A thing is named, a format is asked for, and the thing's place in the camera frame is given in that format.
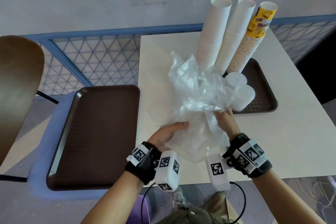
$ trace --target shoe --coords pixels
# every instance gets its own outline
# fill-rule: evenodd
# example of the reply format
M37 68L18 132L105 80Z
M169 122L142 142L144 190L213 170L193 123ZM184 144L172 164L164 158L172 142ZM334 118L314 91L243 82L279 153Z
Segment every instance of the shoe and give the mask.
M203 206L203 209L224 219L228 218L228 207L226 205L226 193L219 191L214 194Z
M175 193L173 195L173 198L174 199L173 199L172 203L174 205L175 210L186 206L186 198L183 196L183 192L182 192L180 186L175 191Z

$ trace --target brown chair back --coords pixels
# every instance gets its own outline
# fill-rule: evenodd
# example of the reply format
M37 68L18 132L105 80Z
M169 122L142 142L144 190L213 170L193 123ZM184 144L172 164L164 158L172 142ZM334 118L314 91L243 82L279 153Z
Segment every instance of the brown chair back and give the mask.
M38 44L20 36L0 37L0 165L29 113L43 68Z

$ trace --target chair leg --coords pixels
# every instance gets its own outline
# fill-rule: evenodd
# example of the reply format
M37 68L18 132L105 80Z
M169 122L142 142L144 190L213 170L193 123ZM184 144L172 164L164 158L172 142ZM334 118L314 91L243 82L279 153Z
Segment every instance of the chair leg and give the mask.
M41 96L42 98L45 98L45 99L47 99L47 100L49 100L49 101L55 103L55 104L58 104L58 101L57 101L56 99L54 99L54 98L48 96L47 94L44 94L43 92L41 92L41 91L39 91L39 90L37 91L36 94L39 95L39 96Z
M0 175L0 181L27 182L27 178L26 177L12 176L12 175Z

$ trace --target hand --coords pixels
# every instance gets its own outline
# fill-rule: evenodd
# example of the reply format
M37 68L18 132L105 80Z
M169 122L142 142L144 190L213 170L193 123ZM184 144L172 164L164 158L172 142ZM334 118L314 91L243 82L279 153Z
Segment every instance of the hand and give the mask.
M166 149L165 142L169 141L175 131L186 129L189 127L189 122L175 122L174 124L164 126L158 129L147 142L153 144L159 151L164 152Z
M215 112L215 115L217 117L218 126L227 133L230 141L241 133L231 108L223 112Z

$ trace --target khaki pants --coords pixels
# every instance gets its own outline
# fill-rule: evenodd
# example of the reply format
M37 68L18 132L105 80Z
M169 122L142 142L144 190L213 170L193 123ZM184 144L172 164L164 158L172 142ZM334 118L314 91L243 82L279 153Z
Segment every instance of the khaki pants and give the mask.
M157 224L226 224L230 223L230 221L226 220L235 220L238 218L236 211L228 200L226 200L226 208L227 214L223 216L217 216L199 207L180 208Z

